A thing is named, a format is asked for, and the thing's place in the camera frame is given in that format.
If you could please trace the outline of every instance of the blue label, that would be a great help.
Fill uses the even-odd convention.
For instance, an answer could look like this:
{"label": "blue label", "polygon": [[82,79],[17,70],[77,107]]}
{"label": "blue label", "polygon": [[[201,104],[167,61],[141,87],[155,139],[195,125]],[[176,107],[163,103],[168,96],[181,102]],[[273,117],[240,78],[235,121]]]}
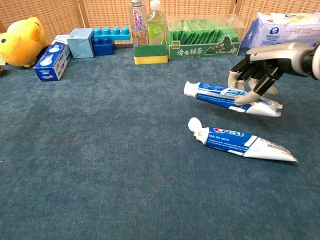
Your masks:
{"label": "blue label", "polygon": [[[222,85],[213,85],[213,84],[201,82],[198,89],[204,90],[207,93],[206,94],[197,93],[196,99],[210,103],[210,104],[214,104],[219,107],[226,108],[226,109],[228,109],[229,107],[241,108],[241,109],[244,109],[244,112],[247,111],[251,107],[250,104],[238,106],[235,104],[234,99],[229,99],[229,98],[224,97],[223,95],[220,95],[221,91],[223,91],[226,88],[227,87],[222,86]],[[246,95],[246,93],[241,90],[230,89],[230,90],[228,90],[227,95],[229,95],[229,96],[244,96],[244,95]]]}
{"label": "blue label", "polygon": [[270,34],[277,34],[279,33],[279,28],[278,27],[273,27],[271,30],[270,30]]}
{"label": "blue label", "polygon": [[251,134],[225,130],[221,128],[209,128],[209,136],[205,145],[222,151],[236,151],[243,155],[250,146],[245,146],[246,142],[252,137]]}

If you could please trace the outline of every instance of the white toothpaste cap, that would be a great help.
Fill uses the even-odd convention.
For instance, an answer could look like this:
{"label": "white toothpaste cap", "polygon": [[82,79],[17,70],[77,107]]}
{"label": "white toothpaste cap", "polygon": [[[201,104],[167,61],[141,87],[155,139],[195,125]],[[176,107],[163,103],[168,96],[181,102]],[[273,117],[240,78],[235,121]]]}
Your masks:
{"label": "white toothpaste cap", "polygon": [[209,128],[203,128],[200,120],[196,117],[192,117],[188,123],[189,130],[194,132],[193,136],[203,144],[206,144],[209,135]]}
{"label": "white toothpaste cap", "polygon": [[184,95],[195,98],[198,92],[199,85],[200,82],[190,83],[189,81],[187,81],[184,85]]}

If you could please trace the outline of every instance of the bottle label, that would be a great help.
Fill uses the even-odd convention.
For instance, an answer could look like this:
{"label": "bottle label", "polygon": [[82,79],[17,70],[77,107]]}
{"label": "bottle label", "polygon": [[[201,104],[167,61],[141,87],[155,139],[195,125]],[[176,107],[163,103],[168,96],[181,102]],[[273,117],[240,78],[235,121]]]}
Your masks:
{"label": "bottle label", "polygon": [[134,26],[136,28],[141,28],[143,24],[142,12],[138,9],[133,10]]}
{"label": "bottle label", "polygon": [[159,44],[163,44],[165,41],[165,25],[149,25],[148,36],[149,39],[156,39]]}

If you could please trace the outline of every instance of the blue carpet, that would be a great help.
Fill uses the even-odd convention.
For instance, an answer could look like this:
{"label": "blue carpet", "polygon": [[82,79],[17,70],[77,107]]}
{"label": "blue carpet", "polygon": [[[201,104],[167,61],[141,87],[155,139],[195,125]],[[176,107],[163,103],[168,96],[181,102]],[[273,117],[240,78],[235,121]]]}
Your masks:
{"label": "blue carpet", "polygon": [[[71,59],[60,81],[0,78],[1,240],[315,240],[320,236],[320,82],[284,75],[281,117],[184,95],[227,84],[244,57],[135,65],[132,48]],[[285,146],[299,164],[197,141],[204,126]]]}

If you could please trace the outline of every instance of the tissue package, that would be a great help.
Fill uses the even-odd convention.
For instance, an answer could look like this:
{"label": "tissue package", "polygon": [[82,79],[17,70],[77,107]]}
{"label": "tissue package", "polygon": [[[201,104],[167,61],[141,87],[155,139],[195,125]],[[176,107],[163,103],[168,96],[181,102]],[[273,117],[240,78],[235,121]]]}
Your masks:
{"label": "tissue package", "polygon": [[320,12],[257,13],[241,48],[299,42],[315,47],[320,41]]}
{"label": "tissue package", "polygon": [[243,35],[235,14],[167,17],[169,59],[237,56]]}

